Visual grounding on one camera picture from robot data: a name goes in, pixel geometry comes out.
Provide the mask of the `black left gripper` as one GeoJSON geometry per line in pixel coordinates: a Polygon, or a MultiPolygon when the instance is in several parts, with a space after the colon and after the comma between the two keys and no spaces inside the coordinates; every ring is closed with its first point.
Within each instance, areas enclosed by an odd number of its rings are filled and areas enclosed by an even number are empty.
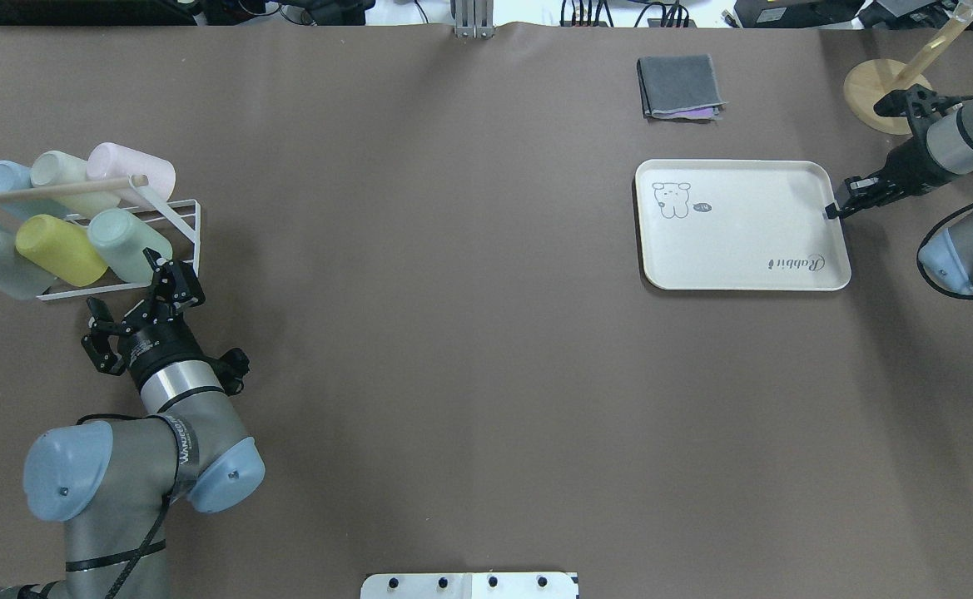
{"type": "Polygon", "coordinates": [[[109,375],[128,370],[141,389],[167,365],[201,361],[215,373],[225,394],[241,394],[249,356],[239,348],[227,350],[219,358],[206,356],[183,318],[183,312],[206,302],[196,270],[189,262],[166,259],[152,249],[143,249],[143,255],[152,270],[146,299],[121,321],[113,319],[106,302],[87,297],[89,331],[82,337],[82,347],[90,363],[99,373],[109,375]]]}

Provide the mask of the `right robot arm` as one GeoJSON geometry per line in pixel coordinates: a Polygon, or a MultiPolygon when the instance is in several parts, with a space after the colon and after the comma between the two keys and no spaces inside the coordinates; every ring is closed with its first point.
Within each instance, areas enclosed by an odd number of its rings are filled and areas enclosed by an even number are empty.
{"type": "MultiPolygon", "coordinates": [[[[874,110],[904,118],[910,137],[888,153],[877,171],[842,182],[826,208],[829,219],[922,197],[973,174],[973,96],[941,95],[915,84],[888,92],[874,110]]],[[[973,201],[924,234],[916,268],[939,295],[973,302],[973,201]]]]}

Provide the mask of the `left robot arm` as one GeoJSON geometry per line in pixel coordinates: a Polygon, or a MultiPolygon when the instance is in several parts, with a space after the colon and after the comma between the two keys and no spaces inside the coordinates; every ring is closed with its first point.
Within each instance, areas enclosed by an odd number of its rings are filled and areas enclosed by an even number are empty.
{"type": "Polygon", "coordinates": [[[37,519],[63,524],[65,575],[0,587],[0,598],[169,598],[171,505],[186,499],[198,512],[222,512],[265,477],[231,404],[249,357],[238,348],[207,356],[183,318],[205,300],[192,265],[143,255],[152,272],[143,299],[114,319],[91,297],[82,346],[97,371],[130,375],[145,414],[89,414],[34,441],[23,490],[37,519]]]}

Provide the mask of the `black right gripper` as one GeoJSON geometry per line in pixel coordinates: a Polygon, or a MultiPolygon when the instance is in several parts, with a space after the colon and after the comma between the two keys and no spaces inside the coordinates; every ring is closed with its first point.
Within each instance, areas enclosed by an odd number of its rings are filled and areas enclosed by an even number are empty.
{"type": "Polygon", "coordinates": [[[828,219],[847,219],[862,210],[882,207],[908,196],[924,195],[957,178],[947,174],[928,151],[932,125],[962,105],[965,97],[942,96],[927,87],[888,92],[874,105],[882,117],[905,117],[910,139],[886,156],[877,173],[844,179],[835,200],[826,207],[828,219]]]}

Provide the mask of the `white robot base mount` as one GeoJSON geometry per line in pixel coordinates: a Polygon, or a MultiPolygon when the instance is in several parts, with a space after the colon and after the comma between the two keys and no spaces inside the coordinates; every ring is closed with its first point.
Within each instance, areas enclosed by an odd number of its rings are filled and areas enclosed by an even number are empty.
{"type": "Polygon", "coordinates": [[[377,573],[360,598],[578,598],[578,575],[568,572],[377,573]]]}

